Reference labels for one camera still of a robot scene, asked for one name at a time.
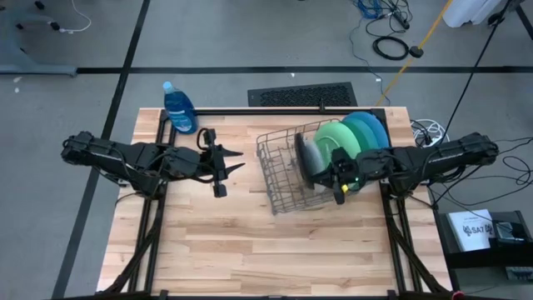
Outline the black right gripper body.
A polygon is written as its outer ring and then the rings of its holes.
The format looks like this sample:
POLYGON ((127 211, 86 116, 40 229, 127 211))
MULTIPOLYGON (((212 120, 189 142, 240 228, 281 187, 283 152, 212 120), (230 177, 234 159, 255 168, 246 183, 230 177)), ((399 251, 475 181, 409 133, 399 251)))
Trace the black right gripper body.
POLYGON ((356 156, 357 180, 349 183, 350 192, 359 191, 367 182, 379 180, 386 173, 386 152, 384 150, 368 150, 356 156))

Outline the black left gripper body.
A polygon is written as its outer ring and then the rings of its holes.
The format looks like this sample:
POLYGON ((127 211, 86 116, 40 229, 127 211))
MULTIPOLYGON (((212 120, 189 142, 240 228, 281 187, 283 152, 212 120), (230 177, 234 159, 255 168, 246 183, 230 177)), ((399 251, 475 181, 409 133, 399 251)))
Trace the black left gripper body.
POLYGON ((187 147, 171 147, 165 151, 165 179, 171 182, 191 179, 213 183, 215 170, 209 150, 196 152, 187 147))

